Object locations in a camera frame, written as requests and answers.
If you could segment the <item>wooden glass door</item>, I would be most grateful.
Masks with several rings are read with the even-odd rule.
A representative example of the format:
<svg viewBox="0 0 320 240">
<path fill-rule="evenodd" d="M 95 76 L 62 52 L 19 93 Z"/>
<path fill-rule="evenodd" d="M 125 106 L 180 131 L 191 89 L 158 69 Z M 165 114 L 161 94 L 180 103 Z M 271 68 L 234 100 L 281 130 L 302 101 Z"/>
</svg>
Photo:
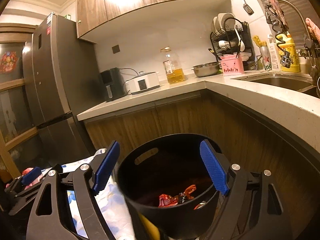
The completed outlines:
<svg viewBox="0 0 320 240">
<path fill-rule="evenodd" d="M 27 100 L 23 54 L 35 28 L 1 24 L 1 176 L 18 177 L 29 167 L 41 165 L 42 142 Z"/>
</svg>

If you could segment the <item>cooking oil bottle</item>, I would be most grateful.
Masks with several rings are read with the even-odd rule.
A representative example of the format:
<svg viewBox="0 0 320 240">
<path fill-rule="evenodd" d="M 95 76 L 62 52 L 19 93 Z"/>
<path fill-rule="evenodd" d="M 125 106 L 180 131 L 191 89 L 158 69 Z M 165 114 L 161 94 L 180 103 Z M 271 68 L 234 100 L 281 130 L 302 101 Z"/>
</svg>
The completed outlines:
<svg viewBox="0 0 320 240">
<path fill-rule="evenodd" d="M 165 57 L 163 66 L 169 84 L 175 84 L 185 81 L 184 72 L 181 67 L 178 56 L 170 47 L 165 47 L 160 50 L 161 55 Z"/>
</svg>

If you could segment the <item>pink utensil basket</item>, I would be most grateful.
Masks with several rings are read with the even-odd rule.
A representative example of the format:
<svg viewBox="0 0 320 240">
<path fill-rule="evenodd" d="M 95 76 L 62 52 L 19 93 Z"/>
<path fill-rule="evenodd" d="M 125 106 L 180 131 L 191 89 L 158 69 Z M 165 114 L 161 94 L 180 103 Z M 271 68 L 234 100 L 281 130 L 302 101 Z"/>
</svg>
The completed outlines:
<svg viewBox="0 0 320 240">
<path fill-rule="evenodd" d="M 223 76 L 244 74 L 244 66 L 240 54 L 227 54 L 221 56 L 220 59 Z"/>
</svg>

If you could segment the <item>dark wall socket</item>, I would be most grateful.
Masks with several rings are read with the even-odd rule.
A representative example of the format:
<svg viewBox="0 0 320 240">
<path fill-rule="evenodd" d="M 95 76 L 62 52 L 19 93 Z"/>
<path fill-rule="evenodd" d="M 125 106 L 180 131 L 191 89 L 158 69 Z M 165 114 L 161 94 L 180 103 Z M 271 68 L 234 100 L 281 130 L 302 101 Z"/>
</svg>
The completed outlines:
<svg viewBox="0 0 320 240">
<path fill-rule="evenodd" d="M 119 45 L 115 45 L 112 47 L 112 52 L 114 54 L 119 53 L 120 52 L 120 46 Z"/>
</svg>

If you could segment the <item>white rice cooker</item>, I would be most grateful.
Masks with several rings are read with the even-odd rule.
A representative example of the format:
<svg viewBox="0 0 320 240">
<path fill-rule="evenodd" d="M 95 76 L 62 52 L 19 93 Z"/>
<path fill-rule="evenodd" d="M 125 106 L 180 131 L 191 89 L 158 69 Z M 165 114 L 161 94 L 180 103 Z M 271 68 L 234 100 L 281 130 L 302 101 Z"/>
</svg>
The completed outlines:
<svg viewBox="0 0 320 240">
<path fill-rule="evenodd" d="M 160 87 L 156 72 L 140 73 L 139 75 L 125 81 L 126 88 L 131 95 L 148 92 Z"/>
</svg>

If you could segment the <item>red plastic bag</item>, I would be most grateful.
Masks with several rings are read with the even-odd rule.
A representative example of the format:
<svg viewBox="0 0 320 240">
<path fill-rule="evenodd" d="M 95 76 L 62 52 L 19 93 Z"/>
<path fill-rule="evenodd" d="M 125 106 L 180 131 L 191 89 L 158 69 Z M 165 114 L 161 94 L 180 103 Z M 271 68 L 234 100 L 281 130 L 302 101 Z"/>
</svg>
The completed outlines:
<svg viewBox="0 0 320 240">
<path fill-rule="evenodd" d="M 159 196 L 159 205 L 158 207 L 170 207 L 183 204 L 189 200 L 194 199 L 192 193 L 196 190 L 196 185 L 190 185 L 185 189 L 184 192 L 179 193 L 176 196 L 170 196 L 168 194 L 161 194 Z"/>
</svg>

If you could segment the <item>hanging spatula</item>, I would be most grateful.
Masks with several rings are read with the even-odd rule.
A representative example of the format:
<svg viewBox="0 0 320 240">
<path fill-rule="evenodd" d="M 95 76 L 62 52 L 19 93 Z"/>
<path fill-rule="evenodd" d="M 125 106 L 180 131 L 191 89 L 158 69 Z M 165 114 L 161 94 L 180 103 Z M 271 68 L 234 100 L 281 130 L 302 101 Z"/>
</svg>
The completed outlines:
<svg viewBox="0 0 320 240">
<path fill-rule="evenodd" d="M 244 4 L 243 4 L 243 9 L 245 10 L 245 12 L 247 12 L 247 14 L 249 16 L 254 14 L 254 11 L 252 10 L 252 8 L 246 3 L 245 0 L 243 0 Z"/>
</svg>

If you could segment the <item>pink plastic glove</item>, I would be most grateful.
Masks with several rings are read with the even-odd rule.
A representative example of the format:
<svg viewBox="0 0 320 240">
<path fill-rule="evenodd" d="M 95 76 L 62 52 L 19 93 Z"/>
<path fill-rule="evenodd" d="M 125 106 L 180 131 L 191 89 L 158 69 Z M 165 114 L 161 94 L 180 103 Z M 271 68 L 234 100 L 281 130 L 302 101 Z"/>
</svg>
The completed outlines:
<svg viewBox="0 0 320 240">
<path fill-rule="evenodd" d="M 8 188 L 14 184 L 14 182 L 18 182 L 19 179 L 21 179 L 20 183 L 22 186 L 27 189 L 36 183 L 40 182 L 40 180 L 44 177 L 48 169 L 42 170 L 39 167 L 29 167 L 26 168 L 23 172 L 22 175 L 15 178 L 11 183 L 7 183 L 5 188 Z"/>
</svg>

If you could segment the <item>yellow detergent bottle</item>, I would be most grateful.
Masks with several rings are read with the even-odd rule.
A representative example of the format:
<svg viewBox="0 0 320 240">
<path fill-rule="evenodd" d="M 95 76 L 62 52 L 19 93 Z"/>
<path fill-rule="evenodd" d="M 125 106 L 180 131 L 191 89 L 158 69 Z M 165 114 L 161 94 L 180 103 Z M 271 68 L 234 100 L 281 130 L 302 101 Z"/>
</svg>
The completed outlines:
<svg viewBox="0 0 320 240">
<path fill-rule="evenodd" d="M 276 36 L 280 56 L 281 70 L 284 72 L 300 72 L 299 59 L 296 53 L 295 42 L 290 33 Z"/>
</svg>

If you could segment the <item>black trash bin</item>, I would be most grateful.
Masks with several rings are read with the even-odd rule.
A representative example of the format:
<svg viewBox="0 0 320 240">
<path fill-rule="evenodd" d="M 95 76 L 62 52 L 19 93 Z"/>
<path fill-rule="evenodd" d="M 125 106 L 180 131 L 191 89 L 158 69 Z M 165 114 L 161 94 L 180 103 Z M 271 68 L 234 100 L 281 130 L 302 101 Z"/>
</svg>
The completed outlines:
<svg viewBox="0 0 320 240">
<path fill-rule="evenodd" d="M 117 184 L 126 201 L 166 236 L 193 239 L 213 223 L 219 192 L 200 156 L 206 136 L 171 134 L 134 149 L 119 165 Z M 172 197 L 195 185 L 193 199 L 159 207 L 161 194 Z"/>
</svg>

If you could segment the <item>white spray bottle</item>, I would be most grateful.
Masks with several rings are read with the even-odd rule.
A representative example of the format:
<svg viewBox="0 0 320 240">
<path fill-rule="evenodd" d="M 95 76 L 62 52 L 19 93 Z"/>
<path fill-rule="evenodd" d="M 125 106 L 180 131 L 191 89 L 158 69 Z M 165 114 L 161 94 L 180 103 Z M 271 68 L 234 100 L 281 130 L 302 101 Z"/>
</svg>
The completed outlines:
<svg viewBox="0 0 320 240">
<path fill-rule="evenodd" d="M 267 45 L 268 45 L 268 50 L 271 57 L 272 70 L 276 72 L 281 72 L 282 69 L 281 69 L 279 51 L 278 51 L 276 42 L 274 41 L 274 38 L 271 34 L 269 34 L 267 38 L 268 38 Z"/>
</svg>

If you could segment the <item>steel kitchen faucet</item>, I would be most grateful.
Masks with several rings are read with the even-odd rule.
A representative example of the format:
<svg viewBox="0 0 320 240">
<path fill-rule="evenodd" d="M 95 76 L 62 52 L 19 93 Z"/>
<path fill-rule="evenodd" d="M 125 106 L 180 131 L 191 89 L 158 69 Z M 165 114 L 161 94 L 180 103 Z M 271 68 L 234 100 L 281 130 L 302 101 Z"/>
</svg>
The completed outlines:
<svg viewBox="0 0 320 240">
<path fill-rule="evenodd" d="M 316 85 L 319 81 L 319 43 L 307 28 L 306 17 L 286 0 L 266 0 L 264 9 L 266 22 L 271 26 L 276 44 L 278 34 L 291 34 L 297 55 L 309 60 L 308 73 Z"/>
</svg>

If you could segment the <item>dark grey refrigerator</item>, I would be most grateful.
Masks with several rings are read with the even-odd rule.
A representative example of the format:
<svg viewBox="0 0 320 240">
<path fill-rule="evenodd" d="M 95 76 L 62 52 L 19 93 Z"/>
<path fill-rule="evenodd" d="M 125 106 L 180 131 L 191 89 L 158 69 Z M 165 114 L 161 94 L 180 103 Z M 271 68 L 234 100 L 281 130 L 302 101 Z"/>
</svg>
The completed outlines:
<svg viewBox="0 0 320 240">
<path fill-rule="evenodd" d="M 105 101 L 92 43 L 77 38 L 76 23 L 51 13 L 22 52 L 25 91 L 51 165 L 95 153 L 78 114 Z"/>
</svg>

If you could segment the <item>black air fryer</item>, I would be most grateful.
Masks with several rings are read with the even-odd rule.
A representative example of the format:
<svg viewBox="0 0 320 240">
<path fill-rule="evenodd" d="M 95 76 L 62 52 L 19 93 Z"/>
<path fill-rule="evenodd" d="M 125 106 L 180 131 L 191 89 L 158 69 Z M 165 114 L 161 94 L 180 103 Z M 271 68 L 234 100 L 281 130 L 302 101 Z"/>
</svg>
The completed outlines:
<svg viewBox="0 0 320 240">
<path fill-rule="evenodd" d="M 111 68 L 100 73 L 106 94 L 105 101 L 110 102 L 125 96 L 123 80 L 119 68 Z"/>
</svg>

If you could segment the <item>steel sink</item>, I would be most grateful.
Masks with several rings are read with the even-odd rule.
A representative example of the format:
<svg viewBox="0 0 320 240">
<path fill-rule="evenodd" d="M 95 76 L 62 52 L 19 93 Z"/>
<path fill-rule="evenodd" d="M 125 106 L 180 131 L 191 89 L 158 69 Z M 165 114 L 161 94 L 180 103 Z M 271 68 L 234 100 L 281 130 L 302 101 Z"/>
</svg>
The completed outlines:
<svg viewBox="0 0 320 240">
<path fill-rule="evenodd" d="M 317 87 L 312 84 L 312 79 L 297 73 L 260 73 L 237 77 L 235 80 L 276 86 L 319 98 Z"/>
</svg>

